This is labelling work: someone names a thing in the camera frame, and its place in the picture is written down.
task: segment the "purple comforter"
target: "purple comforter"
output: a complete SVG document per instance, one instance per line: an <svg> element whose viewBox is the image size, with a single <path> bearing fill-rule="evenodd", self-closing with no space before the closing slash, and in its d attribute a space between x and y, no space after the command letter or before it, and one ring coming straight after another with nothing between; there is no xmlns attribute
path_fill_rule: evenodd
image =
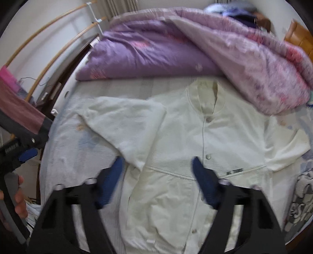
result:
<svg viewBox="0 0 313 254"><path fill-rule="evenodd" d="M217 64L265 114L310 98L313 64L305 52L232 18L198 9L153 9L126 13L110 25L77 79L219 75Z"/></svg>
<svg viewBox="0 0 313 254"><path fill-rule="evenodd" d="M131 21L103 34L78 80L152 76L223 75L174 24Z"/></svg>

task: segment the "jacket sleeve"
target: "jacket sleeve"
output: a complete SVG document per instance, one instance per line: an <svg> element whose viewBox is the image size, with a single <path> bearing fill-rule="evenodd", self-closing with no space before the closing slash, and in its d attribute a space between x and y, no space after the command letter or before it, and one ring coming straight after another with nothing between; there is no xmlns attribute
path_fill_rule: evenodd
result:
<svg viewBox="0 0 313 254"><path fill-rule="evenodd" d="M310 150L310 141L303 130L290 130L278 124L275 116L265 122L265 164L272 171L294 163Z"/></svg>
<svg viewBox="0 0 313 254"><path fill-rule="evenodd" d="M85 103L78 114L128 163L142 170L166 110L153 101L99 97Z"/></svg>

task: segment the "gray patterned fabric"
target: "gray patterned fabric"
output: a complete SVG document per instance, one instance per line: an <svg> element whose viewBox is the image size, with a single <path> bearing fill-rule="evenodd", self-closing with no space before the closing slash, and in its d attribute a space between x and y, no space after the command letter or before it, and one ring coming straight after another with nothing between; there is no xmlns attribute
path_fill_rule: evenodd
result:
<svg viewBox="0 0 313 254"><path fill-rule="evenodd" d="M313 170L298 177L283 233L285 242L292 240L313 215Z"/></svg>

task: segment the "pink towel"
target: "pink towel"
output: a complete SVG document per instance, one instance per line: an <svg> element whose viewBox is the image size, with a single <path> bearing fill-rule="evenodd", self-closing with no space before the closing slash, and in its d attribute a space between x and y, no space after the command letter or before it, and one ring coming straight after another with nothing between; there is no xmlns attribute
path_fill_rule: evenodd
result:
<svg viewBox="0 0 313 254"><path fill-rule="evenodd" d="M17 93L20 89L20 86L17 83L17 79L13 76L13 74L7 69L6 66L3 66L0 69L0 78L4 81L4 83L15 93Z"/></svg>

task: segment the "human hand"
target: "human hand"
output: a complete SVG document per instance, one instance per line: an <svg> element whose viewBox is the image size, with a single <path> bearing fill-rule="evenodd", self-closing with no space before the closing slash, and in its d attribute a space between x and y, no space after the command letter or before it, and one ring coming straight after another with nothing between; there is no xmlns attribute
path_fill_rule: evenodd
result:
<svg viewBox="0 0 313 254"><path fill-rule="evenodd" d="M21 185L22 183L24 182L24 178L22 176L18 176L18 184ZM22 190L19 188L17 193L15 194L14 196L15 198L15 201L17 203L16 207L15 207L15 212L18 214L18 216L21 218L21 219L26 219L27 216L28 216L28 212L26 210L26 202L24 200L24 195L23 195L23 192ZM0 191L0 200L3 200L4 199L4 195L3 195L3 192ZM5 226L5 228L7 230L10 230L10 226L8 225L8 223L5 221L1 211L0 211L0 220L3 222L3 225Z"/></svg>

